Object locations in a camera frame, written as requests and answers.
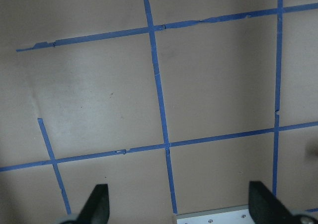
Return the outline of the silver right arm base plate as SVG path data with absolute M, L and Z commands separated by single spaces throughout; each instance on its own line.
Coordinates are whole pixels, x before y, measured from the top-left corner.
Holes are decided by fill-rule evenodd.
M 253 224 L 248 205 L 176 215 L 177 224 Z

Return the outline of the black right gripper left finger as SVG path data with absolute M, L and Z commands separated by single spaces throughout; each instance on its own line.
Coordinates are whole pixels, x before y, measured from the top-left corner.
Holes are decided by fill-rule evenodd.
M 97 184 L 80 214 L 79 224 L 107 224 L 110 217 L 109 192 L 107 184 Z

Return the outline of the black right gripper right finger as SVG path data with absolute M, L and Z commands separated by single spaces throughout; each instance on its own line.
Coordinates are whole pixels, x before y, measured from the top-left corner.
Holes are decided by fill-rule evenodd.
M 250 181 L 248 210 L 255 224 L 289 224 L 293 215 L 261 181 Z

